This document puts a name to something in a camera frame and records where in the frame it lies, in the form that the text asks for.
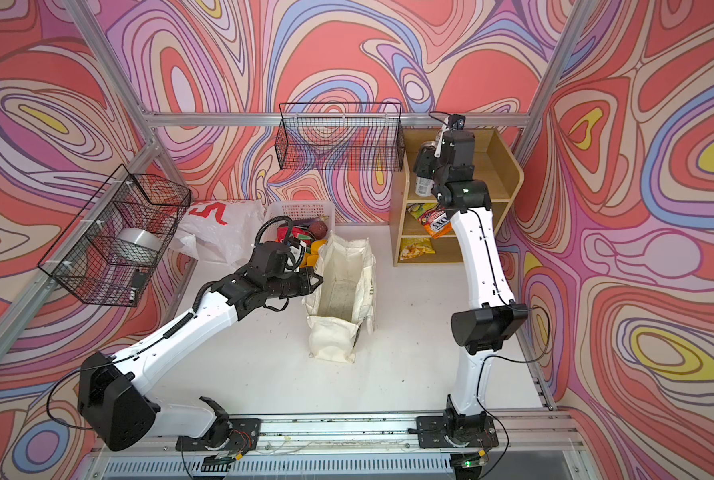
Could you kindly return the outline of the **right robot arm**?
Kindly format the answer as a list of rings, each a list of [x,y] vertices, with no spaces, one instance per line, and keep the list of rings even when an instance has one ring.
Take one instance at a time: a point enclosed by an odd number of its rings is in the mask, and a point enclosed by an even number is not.
[[[413,433],[423,449],[480,448],[498,444],[495,419],[485,407],[491,363],[522,326],[529,309],[516,301],[495,241],[493,204],[486,183],[474,176],[475,136],[444,129],[432,149],[418,154],[415,170],[432,183],[458,241],[469,306],[451,316],[460,347],[456,379],[443,412],[419,416]]]

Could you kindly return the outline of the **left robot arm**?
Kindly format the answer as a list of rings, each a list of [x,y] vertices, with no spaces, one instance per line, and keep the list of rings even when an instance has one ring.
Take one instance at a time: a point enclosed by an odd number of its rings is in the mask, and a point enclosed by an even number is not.
[[[191,448],[219,450],[229,414],[210,397],[177,405],[152,396],[158,381],[191,352],[269,300],[288,302],[324,282],[298,249],[267,241],[234,273],[204,284],[192,306],[145,339],[112,355],[96,352],[80,367],[77,410],[104,444],[122,451],[148,437],[176,436]]]

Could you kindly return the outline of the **cream canvas tote bag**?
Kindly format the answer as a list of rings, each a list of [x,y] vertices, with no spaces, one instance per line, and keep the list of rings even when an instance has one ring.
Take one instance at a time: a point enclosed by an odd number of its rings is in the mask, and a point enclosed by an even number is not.
[[[304,300],[310,356],[352,363],[359,336],[376,330],[376,258],[367,239],[347,240],[336,234],[318,256],[314,272],[323,283]]]

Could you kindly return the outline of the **silver drink can front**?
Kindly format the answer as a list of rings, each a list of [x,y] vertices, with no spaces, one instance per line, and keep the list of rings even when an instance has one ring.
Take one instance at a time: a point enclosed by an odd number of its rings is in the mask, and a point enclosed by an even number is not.
[[[416,195],[424,198],[432,196],[434,172],[438,163],[436,144],[433,141],[424,142],[417,153],[413,168],[416,175]]]

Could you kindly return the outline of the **white plastic grocery bag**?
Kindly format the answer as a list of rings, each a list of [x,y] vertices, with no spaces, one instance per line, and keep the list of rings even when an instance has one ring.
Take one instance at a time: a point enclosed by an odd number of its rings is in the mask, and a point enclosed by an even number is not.
[[[264,216],[264,205],[258,200],[195,202],[180,221],[169,248],[234,270],[249,260]]]

